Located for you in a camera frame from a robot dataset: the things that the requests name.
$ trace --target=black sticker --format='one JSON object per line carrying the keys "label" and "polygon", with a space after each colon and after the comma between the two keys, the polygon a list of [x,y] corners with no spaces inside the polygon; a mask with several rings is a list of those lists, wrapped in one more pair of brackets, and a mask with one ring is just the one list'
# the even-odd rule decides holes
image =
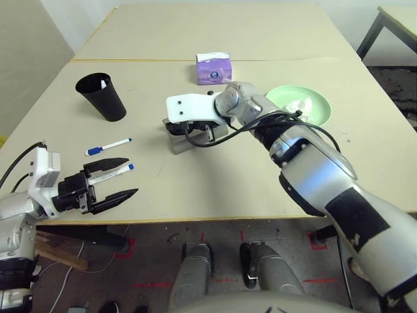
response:
{"label": "black sticker", "polygon": [[326,205],[356,252],[390,226],[354,188],[342,192]]}

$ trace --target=table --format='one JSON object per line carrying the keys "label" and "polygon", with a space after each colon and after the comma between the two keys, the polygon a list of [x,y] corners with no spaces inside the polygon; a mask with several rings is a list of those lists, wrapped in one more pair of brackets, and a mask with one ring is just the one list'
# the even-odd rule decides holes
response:
{"label": "table", "polygon": [[159,3],[115,9],[75,60],[234,61],[349,56],[355,51],[313,3]]}
{"label": "table", "polygon": [[[233,70],[235,80],[252,82],[261,93],[285,84],[322,93],[333,109],[325,129],[352,162],[360,184],[405,211],[416,210],[416,134],[359,58],[233,61]],[[80,77],[98,71],[112,77],[126,106],[127,116],[119,122],[105,121],[74,89]],[[210,149],[180,155],[170,151],[162,126],[165,99],[225,87],[198,86],[194,79],[190,61],[69,63],[0,149],[0,172],[39,139],[46,140],[50,151],[61,153],[60,179],[100,158],[128,157],[135,164],[134,171],[96,186],[99,199],[139,188],[122,205],[94,216],[73,210],[44,224],[307,217],[283,191],[279,168],[250,134]],[[88,147],[127,136],[133,137],[132,143],[84,156]],[[16,168],[2,193],[27,172],[28,163],[26,158]]]}
{"label": "table", "polygon": [[378,7],[378,16],[358,48],[363,59],[383,27],[417,53],[417,7]]}

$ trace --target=green plate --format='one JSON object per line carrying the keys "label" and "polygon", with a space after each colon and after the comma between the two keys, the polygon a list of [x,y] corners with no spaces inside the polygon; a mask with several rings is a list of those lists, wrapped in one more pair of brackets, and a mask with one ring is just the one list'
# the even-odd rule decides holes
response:
{"label": "green plate", "polygon": [[322,95],[307,87],[284,85],[273,88],[266,94],[266,97],[284,111],[290,102],[310,97],[313,106],[309,113],[309,123],[317,126],[324,125],[332,114],[332,108],[328,101]]}

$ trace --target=black cup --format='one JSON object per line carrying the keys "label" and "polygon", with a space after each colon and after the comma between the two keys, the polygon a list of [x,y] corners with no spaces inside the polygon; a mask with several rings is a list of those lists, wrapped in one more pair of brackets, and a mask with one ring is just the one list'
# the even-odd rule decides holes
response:
{"label": "black cup", "polygon": [[94,73],[83,77],[76,84],[76,91],[81,93],[109,122],[119,121],[126,115],[126,109],[111,83],[111,78],[105,73]]}

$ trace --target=purple tissue box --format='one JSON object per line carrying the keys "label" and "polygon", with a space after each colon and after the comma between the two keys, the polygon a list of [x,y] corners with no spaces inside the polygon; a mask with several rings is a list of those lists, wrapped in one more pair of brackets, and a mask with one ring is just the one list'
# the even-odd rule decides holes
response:
{"label": "purple tissue box", "polygon": [[217,85],[232,82],[232,64],[228,53],[212,52],[196,55],[197,83]]}

